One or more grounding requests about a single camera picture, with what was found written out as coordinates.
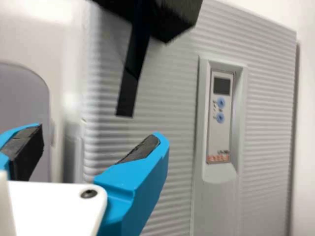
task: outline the digital display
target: digital display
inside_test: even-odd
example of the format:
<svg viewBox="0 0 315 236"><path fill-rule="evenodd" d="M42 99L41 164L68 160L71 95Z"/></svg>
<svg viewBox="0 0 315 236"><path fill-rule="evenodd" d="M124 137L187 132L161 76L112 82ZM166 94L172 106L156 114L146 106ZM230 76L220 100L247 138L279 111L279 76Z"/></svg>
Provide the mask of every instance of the digital display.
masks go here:
<svg viewBox="0 0 315 236"><path fill-rule="evenodd" d="M231 86L230 79L215 77L213 93L230 95L230 86Z"/></svg>

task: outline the black 3d-printed part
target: black 3d-printed part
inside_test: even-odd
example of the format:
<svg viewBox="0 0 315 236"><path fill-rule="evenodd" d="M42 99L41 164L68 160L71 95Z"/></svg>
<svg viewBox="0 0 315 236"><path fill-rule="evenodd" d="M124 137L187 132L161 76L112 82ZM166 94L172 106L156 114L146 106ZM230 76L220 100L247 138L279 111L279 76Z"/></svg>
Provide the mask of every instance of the black 3d-printed part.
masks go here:
<svg viewBox="0 0 315 236"><path fill-rule="evenodd" d="M150 35L167 43L193 27L202 0L93 0L132 22L117 116L132 117Z"/></svg>

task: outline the gray door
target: gray door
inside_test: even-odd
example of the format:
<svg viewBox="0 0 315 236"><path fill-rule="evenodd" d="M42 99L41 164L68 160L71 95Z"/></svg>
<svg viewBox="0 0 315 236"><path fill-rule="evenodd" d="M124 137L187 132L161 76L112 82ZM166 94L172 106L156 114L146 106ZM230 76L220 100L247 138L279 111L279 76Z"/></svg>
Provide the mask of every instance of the gray door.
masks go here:
<svg viewBox="0 0 315 236"><path fill-rule="evenodd" d="M49 180L49 117L49 90L43 79L22 66L0 63L0 133L29 123L43 125L44 153L30 181Z"/></svg>

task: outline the black rubber pad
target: black rubber pad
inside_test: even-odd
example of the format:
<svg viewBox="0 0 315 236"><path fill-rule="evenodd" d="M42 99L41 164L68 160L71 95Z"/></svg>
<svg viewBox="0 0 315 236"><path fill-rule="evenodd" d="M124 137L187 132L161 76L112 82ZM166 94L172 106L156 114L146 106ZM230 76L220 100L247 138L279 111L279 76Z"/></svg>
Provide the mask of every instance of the black rubber pad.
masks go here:
<svg viewBox="0 0 315 236"><path fill-rule="evenodd" d="M28 181L44 151L42 126L20 130L0 151L10 159L11 180Z"/></svg>
<svg viewBox="0 0 315 236"><path fill-rule="evenodd" d="M159 139L151 134L116 164L147 158L158 145Z"/></svg>

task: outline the white wall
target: white wall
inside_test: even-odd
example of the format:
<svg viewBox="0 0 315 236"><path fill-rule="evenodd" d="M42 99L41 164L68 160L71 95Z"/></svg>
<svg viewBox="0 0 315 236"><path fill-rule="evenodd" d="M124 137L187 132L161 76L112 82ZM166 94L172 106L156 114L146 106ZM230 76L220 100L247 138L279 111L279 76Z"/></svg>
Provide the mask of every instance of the white wall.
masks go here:
<svg viewBox="0 0 315 236"><path fill-rule="evenodd" d="M82 0L1 0L0 60L23 65L43 78L50 91L55 127L52 181L63 173L63 105L73 107L82 71Z"/></svg>
<svg viewBox="0 0 315 236"><path fill-rule="evenodd" d="M297 31L300 44L292 236L315 235L315 2L223 0Z"/></svg>

